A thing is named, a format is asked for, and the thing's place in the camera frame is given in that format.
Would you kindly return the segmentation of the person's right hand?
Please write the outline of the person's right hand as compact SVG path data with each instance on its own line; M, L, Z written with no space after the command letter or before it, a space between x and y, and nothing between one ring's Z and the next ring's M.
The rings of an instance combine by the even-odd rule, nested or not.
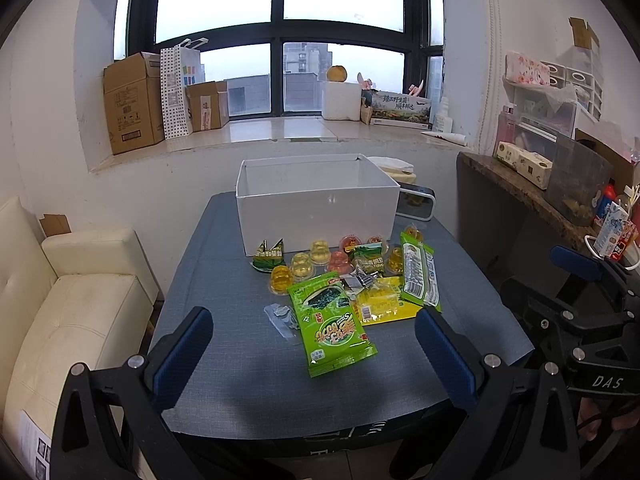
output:
M640 408L611 419L611 427L614 431L624 431L638 425L640 419ZM582 398L578 410L578 432L587 441L592 441L597 437L599 428L602 426L605 417L601 414L597 403L591 399Z

